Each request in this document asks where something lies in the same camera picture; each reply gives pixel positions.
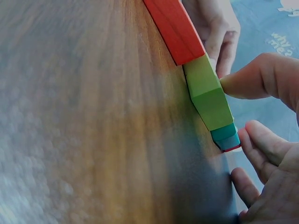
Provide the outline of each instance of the wooden surface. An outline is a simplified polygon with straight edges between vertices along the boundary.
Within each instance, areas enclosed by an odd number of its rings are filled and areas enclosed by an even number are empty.
[[[0,223],[235,220],[142,0],[0,1],[0,106]]]
[[[143,0],[177,65],[202,57],[206,50],[181,0]]]

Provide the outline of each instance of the teal wooden block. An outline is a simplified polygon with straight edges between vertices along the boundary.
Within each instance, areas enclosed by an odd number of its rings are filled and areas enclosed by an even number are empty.
[[[184,64],[184,71],[191,100],[208,130],[232,124],[231,110],[208,55]]]
[[[229,137],[232,137],[237,132],[235,124],[232,123],[228,126],[218,128],[216,130],[211,131],[211,136],[214,141],[220,141],[223,139],[227,139]]]
[[[223,152],[229,152],[241,146],[241,142],[238,136],[238,133],[234,134],[233,136],[215,141],[215,144],[220,148]]]
[[[211,131],[211,135],[215,144],[224,152],[240,147],[240,139],[234,123]]]

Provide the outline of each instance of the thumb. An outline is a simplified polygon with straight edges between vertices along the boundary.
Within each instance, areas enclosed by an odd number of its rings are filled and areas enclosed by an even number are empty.
[[[261,54],[240,71],[221,79],[226,94],[257,99],[274,96],[299,112],[299,60]]]

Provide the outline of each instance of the finger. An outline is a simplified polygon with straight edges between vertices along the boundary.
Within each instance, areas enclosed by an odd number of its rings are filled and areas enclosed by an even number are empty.
[[[260,193],[243,169],[235,168],[231,173],[231,177],[238,195],[250,208],[260,196]]]
[[[255,146],[245,128],[239,130],[238,133],[243,152],[255,169],[260,181],[266,184],[277,167],[271,164],[265,154]]]
[[[244,221],[246,214],[247,214],[247,211],[245,211],[245,210],[240,212],[239,219],[240,219],[241,222]]]
[[[299,101],[299,60],[261,54],[237,73],[221,79],[224,91],[237,98],[280,98],[296,111]]]
[[[248,122],[245,129],[256,147],[276,166],[280,165],[285,154],[296,144],[280,138],[258,121]]]
[[[209,55],[211,62],[216,69],[221,46],[224,36],[227,32],[228,25],[221,19],[214,19],[211,24],[211,33],[206,41],[206,52]]]
[[[216,69],[219,78],[230,73],[237,52],[239,34],[237,32],[227,32],[226,36],[228,36],[226,37],[228,41],[222,45]]]

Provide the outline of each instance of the skin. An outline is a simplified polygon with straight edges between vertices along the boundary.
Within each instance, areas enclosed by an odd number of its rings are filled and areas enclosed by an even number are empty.
[[[242,70],[221,79],[224,91],[236,98],[279,98],[299,117],[299,60],[262,54]],[[265,185],[259,194],[241,168],[231,176],[248,211],[246,224],[299,223],[299,143],[288,142],[257,121],[239,131],[242,148]]]
[[[182,0],[219,77],[230,73],[240,23],[229,0]]]

